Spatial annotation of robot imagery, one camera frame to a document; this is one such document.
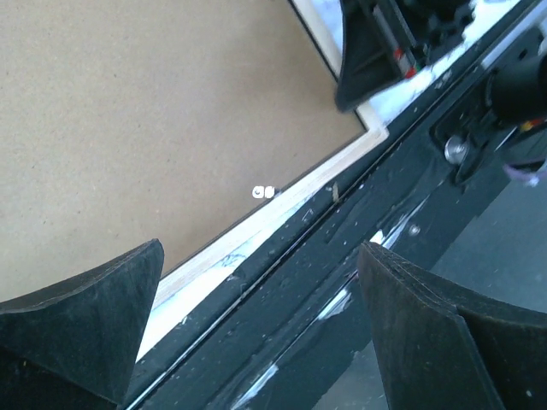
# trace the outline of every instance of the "cardboard surface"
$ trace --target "cardboard surface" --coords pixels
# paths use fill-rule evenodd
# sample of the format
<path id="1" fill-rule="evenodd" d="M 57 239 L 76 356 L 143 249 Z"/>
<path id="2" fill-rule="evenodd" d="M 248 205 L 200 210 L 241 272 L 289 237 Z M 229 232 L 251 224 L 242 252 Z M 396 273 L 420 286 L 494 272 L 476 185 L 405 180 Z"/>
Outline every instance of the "cardboard surface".
<path id="1" fill-rule="evenodd" d="M 288 2 L 5 11 L 0 300 L 153 237 L 167 271 L 363 131 Z"/>

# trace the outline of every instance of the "black cylinder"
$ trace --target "black cylinder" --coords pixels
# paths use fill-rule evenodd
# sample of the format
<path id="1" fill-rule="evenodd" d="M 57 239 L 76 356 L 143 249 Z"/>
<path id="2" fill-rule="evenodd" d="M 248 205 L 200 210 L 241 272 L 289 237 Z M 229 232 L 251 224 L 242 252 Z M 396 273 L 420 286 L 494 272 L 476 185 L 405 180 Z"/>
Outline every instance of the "black cylinder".
<path id="1" fill-rule="evenodd" d="M 547 54 L 519 61 L 495 74 L 489 100 L 505 124 L 519 125 L 547 116 Z"/>

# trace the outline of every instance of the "white marble surface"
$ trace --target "white marble surface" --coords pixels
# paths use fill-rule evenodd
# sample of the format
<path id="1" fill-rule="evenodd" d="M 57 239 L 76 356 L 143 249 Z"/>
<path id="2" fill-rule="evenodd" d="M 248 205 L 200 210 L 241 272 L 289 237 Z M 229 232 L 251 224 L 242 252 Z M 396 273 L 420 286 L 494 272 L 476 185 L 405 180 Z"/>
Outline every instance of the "white marble surface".
<path id="1" fill-rule="evenodd" d="M 342 15 L 338 0 L 312 0 L 325 24 L 328 26 L 338 50 L 342 49 L 343 31 Z M 508 0 L 502 3 L 477 0 L 476 20 L 465 32 L 465 42 L 451 52 L 435 66 L 423 69 L 413 79 L 403 81 L 389 90 L 374 96 L 371 100 L 374 108 L 382 120 L 389 124 L 409 104 L 412 103 L 435 79 L 442 75 L 450 76 L 450 65 L 459 58 L 478 38 L 488 31 L 505 13 L 507 13 L 518 0 Z M 165 335 L 177 324 L 185 324 L 188 314 L 197 306 L 203 298 L 216 288 L 223 280 L 228 278 L 233 271 L 259 246 L 261 246 L 277 229 L 279 229 L 306 201 L 306 198 L 297 207 L 283 215 L 278 220 L 272 221 L 269 226 L 255 237 L 249 239 L 225 260 L 212 266 L 208 272 L 199 279 L 186 286 L 176 295 L 157 307 L 150 315 L 150 319 L 144 332 L 141 349 L 138 352 L 140 360 L 151 348 L 153 348 Z"/>

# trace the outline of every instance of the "brown board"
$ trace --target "brown board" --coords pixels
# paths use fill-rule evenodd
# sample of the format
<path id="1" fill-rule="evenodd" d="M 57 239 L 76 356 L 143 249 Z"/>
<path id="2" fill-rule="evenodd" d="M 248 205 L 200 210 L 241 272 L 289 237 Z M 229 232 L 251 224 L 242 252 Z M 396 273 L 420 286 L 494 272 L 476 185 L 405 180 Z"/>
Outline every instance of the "brown board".
<path id="1" fill-rule="evenodd" d="M 167 272 L 363 133 L 286 1 L 5 11 L 0 300 L 153 237 Z"/>

